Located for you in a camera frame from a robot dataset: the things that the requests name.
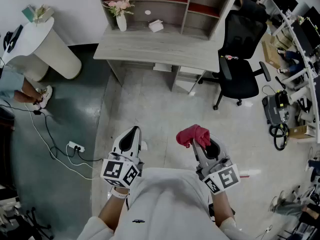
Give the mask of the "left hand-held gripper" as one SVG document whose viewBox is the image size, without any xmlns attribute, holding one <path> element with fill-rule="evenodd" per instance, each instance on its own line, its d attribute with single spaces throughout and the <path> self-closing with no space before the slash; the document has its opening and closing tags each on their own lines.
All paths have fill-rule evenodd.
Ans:
<svg viewBox="0 0 320 240">
<path fill-rule="evenodd" d="M 112 152 L 103 160 L 100 178 L 113 187 L 130 188 L 142 175 L 144 163 L 139 158 L 142 133 L 138 126 L 121 133 L 112 146 Z"/>
</svg>

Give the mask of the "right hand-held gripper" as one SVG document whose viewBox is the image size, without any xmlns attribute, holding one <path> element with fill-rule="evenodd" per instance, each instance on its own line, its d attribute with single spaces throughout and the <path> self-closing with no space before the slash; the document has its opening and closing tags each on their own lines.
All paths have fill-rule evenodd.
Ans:
<svg viewBox="0 0 320 240">
<path fill-rule="evenodd" d="M 193 139 L 192 148 L 196 160 L 199 163 L 197 175 L 209 188 L 213 195 L 217 195 L 241 182 L 237 165 L 227 156 L 225 144 L 215 135 L 210 134 L 209 156 L 206 150 Z"/>
</svg>

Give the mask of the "red cloth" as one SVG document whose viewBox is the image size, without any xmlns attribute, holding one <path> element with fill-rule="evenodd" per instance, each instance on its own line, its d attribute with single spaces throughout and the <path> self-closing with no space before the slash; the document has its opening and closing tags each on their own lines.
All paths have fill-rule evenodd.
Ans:
<svg viewBox="0 0 320 240">
<path fill-rule="evenodd" d="M 206 148 L 211 145 L 210 131 L 194 124 L 176 135 L 176 141 L 187 149 L 190 148 L 192 140 L 196 140 L 201 147 Z"/>
</svg>

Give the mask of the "person's left forearm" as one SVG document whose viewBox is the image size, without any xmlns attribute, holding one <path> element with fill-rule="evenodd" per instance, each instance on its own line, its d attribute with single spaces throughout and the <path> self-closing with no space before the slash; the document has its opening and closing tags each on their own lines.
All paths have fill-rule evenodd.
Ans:
<svg viewBox="0 0 320 240">
<path fill-rule="evenodd" d="M 126 188 L 116 187 L 116 190 L 120 193 L 129 193 Z M 120 220 L 120 215 L 122 213 L 122 208 L 125 199 L 116 198 L 110 195 L 108 201 L 100 211 L 98 217 L 112 230 L 115 231 Z"/>
</svg>

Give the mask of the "person's right forearm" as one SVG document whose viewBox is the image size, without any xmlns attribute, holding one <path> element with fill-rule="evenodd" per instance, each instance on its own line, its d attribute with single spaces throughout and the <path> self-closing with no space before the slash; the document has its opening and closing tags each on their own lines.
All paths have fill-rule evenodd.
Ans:
<svg viewBox="0 0 320 240">
<path fill-rule="evenodd" d="M 215 224 L 220 227 L 222 223 L 232 218 L 235 219 L 233 210 L 231 209 L 227 194 L 225 191 L 218 194 L 211 194 L 214 211 Z"/>
</svg>

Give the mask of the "grey wooden desk with shelves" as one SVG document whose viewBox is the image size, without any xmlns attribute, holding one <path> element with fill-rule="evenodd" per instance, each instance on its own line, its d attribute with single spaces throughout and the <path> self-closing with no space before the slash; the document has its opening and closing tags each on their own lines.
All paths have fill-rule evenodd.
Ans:
<svg viewBox="0 0 320 240">
<path fill-rule="evenodd" d="M 150 69 L 156 63 L 169 65 L 168 86 L 173 91 L 181 67 L 218 72 L 218 49 L 215 41 L 196 28 L 182 31 L 176 25 L 165 24 L 164 29 L 152 32 L 136 23 L 127 31 L 108 26 L 93 58 L 107 61 L 120 85 L 129 69 Z"/>
</svg>

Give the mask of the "white wristband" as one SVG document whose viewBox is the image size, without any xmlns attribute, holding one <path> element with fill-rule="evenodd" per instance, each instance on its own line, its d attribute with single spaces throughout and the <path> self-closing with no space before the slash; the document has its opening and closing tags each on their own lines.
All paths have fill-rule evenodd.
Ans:
<svg viewBox="0 0 320 240">
<path fill-rule="evenodd" d="M 128 196 L 128 193 L 118 192 L 118 191 L 116 190 L 116 187 L 114 187 L 114 186 L 111 188 L 110 194 L 111 194 L 112 196 L 115 196 L 115 197 L 118 198 L 118 199 L 126 199 L 127 196 Z"/>
</svg>

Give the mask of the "white power strip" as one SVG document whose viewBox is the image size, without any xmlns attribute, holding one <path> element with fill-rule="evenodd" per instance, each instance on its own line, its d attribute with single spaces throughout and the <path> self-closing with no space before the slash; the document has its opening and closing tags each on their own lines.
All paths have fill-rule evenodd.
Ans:
<svg viewBox="0 0 320 240">
<path fill-rule="evenodd" d="M 79 144 L 77 144 L 77 143 L 75 143 L 75 142 L 73 142 L 73 141 L 69 141 L 68 146 L 69 146 L 71 149 L 77 150 L 77 151 L 79 151 L 79 152 L 81 152 L 81 153 L 83 153 L 83 152 L 85 151 L 85 147 L 84 147 L 84 146 L 79 145 Z"/>
</svg>

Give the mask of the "person's white shirt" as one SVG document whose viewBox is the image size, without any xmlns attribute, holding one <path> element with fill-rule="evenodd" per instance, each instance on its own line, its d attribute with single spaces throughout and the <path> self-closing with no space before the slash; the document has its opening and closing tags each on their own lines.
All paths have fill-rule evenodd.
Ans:
<svg viewBox="0 0 320 240">
<path fill-rule="evenodd" d="M 254 240 L 235 219 L 216 225 L 212 193 L 193 171 L 147 168 L 128 190 L 115 231 L 93 216 L 77 240 Z"/>
</svg>

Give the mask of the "grey vacuum cleaner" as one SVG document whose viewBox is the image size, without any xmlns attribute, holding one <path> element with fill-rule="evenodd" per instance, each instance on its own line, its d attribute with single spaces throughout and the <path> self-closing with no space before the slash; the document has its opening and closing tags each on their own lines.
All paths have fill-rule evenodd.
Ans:
<svg viewBox="0 0 320 240">
<path fill-rule="evenodd" d="M 273 137 L 273 144 L 278 151 L 287 146 L 289 137 L 289 99 L 285 90 L 267 95 L 262 99 L 262 105 L 269 125 L 269 134 Z"/>
</svg>

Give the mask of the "black office chair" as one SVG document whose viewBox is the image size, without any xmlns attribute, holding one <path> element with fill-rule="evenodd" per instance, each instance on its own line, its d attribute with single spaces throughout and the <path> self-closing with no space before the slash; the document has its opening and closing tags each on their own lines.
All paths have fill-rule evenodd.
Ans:
<svg viewBox="0 0 320 240">
<path fill-rule="evenodd" d="M 204 81 L 218 83 L 220 93 L 213 109 L 219 108 L 222 97 L 236 99 L 242 105 L 243 99 L 259 94 L 256 76 L 264 75 L 271 81 L 270 73 L 264 62 L 260 61 L 260 69 L 253 71 L 248 59 L 252 58 L 261 38 L 267 30 L 267 13 L 263 6 L 251 0 L 243 0 L 238 10 L 230 10 L 225 18 L 224 41 L 218 50 L 219 72 L 212 73 L 212 78 L 201 77 Z M 225 55 L 238 57 L 228 60 Z"/>
</svg>

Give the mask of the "small brown cardboard box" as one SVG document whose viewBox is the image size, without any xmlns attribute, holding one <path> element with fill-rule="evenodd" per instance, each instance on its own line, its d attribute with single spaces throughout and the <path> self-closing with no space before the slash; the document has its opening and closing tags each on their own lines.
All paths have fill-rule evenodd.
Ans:
<svg viewBox="0 0 320 240">
<path fill-rule="evenodd" d="M 302 125 L 294 128 L 290 128 L 288 132 L 288 136 L 293 139 L 308 139 L 311 136 L 307 134 L 308 126 Z"/>
</svg>

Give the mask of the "flat brown cardboard box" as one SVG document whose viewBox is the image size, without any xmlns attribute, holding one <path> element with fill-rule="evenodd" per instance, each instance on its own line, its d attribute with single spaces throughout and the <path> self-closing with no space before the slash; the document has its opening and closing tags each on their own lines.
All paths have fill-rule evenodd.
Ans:
<svg viewBox="0 0 320 240">
<path fill-rule="evenodd" d="M 265 61 L 275 69 L 281 68 L 281 57 L 277 53 L 277 49 L 266 41 L 262 41 L 262 48 Z"/>
</svg>

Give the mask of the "white tissue pack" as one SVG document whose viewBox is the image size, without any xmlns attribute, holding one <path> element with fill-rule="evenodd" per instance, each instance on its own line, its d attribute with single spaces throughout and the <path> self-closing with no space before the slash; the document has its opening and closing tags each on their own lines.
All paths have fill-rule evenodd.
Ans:
<svg viewBox="0 0 320 240">
<path fill-rule="evenodd" d="M 164 29 L 163 21 L 159 19 L 155 20 L 149 23 L 148 27 L 153 33 L 159 32 Z"/>
</svg>

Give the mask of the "white vase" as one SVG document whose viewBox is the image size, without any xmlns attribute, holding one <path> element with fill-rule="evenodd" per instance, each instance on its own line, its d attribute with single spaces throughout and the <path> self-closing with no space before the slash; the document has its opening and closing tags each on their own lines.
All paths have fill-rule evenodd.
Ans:
<svg viewBox="0 0 320 240">
<path fill-rule="evenodd" d="M 125 32 L 127 30 L 127 20 L 123 13 L 119 13 L 116 16 L 116 22 L 121 32 Z"/>
</svg>

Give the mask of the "pink flower bouquet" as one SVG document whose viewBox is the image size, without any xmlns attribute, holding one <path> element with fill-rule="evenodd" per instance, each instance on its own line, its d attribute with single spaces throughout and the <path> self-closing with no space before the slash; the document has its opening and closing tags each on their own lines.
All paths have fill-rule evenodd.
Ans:
<svg viewBox="0 0 320 240">
<path fill-rule="evenodd" d="M 135 7 L 130 0 L 104 1 L 102 6 L 107 8 L 114 17 L 124 14 L 133 15 L 134 12 L 132 10 Z"/>
</svg>

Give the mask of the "black monitor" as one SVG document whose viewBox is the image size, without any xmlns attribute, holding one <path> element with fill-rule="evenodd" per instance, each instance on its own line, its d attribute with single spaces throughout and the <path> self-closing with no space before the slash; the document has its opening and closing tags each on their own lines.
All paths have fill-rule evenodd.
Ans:
<svg viewBox="0 0 320 240">
<path fill-rule="evenodd" d="M 320 46 L 320 13 L 312 7 L 292 23 L 293 31 L 305 56 L 311 56 Z"/>
<path fill-rule="evenodd" d="M 279 8 L 285 14 L 287 11 L 293 12 L 298 2 L 296 0 L 279 0 Z"/>
</svg>

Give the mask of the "white flower box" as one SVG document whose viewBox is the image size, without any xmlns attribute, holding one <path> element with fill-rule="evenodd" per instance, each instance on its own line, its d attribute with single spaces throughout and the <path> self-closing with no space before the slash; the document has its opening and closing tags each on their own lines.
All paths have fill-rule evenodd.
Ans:
<svg viewBox="0 0 320 240">
<path fill-rule="evenodd" d="M 53 14 L 54 10 L 51 7 L 43 4 L 34 11 L 33 22 L 36 25 L 45 23 Z"/>
</svg>

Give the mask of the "black flat device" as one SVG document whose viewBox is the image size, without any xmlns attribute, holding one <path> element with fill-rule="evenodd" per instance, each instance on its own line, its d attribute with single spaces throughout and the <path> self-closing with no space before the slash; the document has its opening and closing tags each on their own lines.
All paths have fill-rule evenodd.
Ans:
<svg viewBox="0 0 320 240">
<path fill-rule="evenodd" d="M 7 53 L 10 53 L 14 49 L 22 30 L 23 26 L 19 25 L 14 32 L 8 31 L 6 33 L 5 37 L 3 38 L 3 49 Z"/>
</svg>

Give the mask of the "thin upright book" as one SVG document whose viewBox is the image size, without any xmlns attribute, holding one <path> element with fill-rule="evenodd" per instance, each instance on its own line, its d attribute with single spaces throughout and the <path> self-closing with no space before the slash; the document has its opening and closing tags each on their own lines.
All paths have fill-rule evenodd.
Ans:
<svg viewBox="0 0 320 240">
<path fill-rule="evenodd" d="M 30 23 L 34 21 L 35 11 L 31 5 L 27 5 L 21 12 Z"/>
</svg>

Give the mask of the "white round pedestal table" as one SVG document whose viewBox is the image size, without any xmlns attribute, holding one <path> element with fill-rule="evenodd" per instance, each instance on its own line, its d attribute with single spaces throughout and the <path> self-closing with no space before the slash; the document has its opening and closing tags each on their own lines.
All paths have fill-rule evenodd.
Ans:
<svg viewBox="0 0 320 240">
<path fill-rule="evenodd" d="M 74 79 L 81 71 L 82 63 L 53 29 L 54 18 L 45 23 L 27 23 L 11 52 L 0 56 L 0 67 L 8 65 L 25 77 L 39 82 L 54 69 L 66 79 Z"/>
</svg>

